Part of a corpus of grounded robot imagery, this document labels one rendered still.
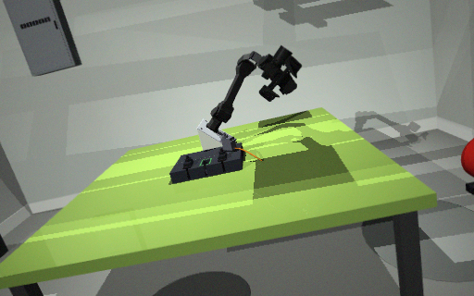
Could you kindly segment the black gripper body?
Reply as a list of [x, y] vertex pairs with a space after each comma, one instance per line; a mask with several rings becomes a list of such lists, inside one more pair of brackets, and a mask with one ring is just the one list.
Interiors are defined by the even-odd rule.
[[[286, 63], [289, 61], [289, 60], [292, 60], [299, 68], [302, 67], [302, 64], [297, 61], [292, 55], [289, 55], [288, 58], [283, 62], [285, 65]], [[269, 102], [271, 102], [272, 100], [269, 99], [265, 94], [263, 94], [263, 91], [266, 87], [269, 87], [271, 90], [273, 90], [277, 85], [282, 85], [287, 79], [288, 79], [288, 75], [290, 74], [290, 70], [288, 68], [286, 68], [284, 71], [282, 71], [278, 66], [273, 66], [271, 67], [269, 70], [268, 70], [268, 77], [272, 80], [272, 82], [270, 83], [269, 86], [266, 86], [264, 85], [260, 91], [259, 91], [259, 94], [261, 96], [263, 96], [266, 100], [268, 100]], [[280, 86], [279, 85], [279, 86]]]

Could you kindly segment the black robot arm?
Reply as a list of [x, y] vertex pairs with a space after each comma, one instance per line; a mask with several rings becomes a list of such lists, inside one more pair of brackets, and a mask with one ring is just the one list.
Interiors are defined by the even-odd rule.
[[[206, 124], [206, 127], [217, 133], [221, 123], [224, 122], [226, 124], [229, 121], [234, 110], [232, 104], [243, 84], [243, 80], [245, 77], [250, 75], [253, 70], [256, 69], [256, 65], [258, 65], [260, 69], [264, 70], [261, 77], [268, 80], [268, 70], [274, 65], [281, 68], [281, 66], [285, 65], [283, 62], [288, 58], [288, 56], [291, 55], [292, 52], [281, 45], [274, 56], [271, 54], [261, 56], [256, 51], [241, 56], [237, 61], [236, 76], [227, 92], [227, 95], [225, 99], [218, 104], [218, 106], [212, 109], [210, 113], [212, 118], [210, 119], [209, 123]], [[254, 64], [248, 60], [250, 58], [256, 63]], [[281, 93], [286, 95], [297, 88], [297, 84], [293, 80], [292, 75], [289, 74], [287, 77], [288, 79], [282, 85], [279, 84]]]

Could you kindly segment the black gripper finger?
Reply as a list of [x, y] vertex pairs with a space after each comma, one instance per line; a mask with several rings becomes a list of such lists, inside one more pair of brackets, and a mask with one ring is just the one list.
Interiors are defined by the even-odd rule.
[[275, 97], [279, 97], [275, 92], [273, 92], [269, 87], [266, 87], [263, 91], [263, 94], [265, 94], [269, 99], [273, 100]]
[[300, 70], [300, 68], [292, 60], [289, 60], [285, 66], [297, 78], [297, 72]]

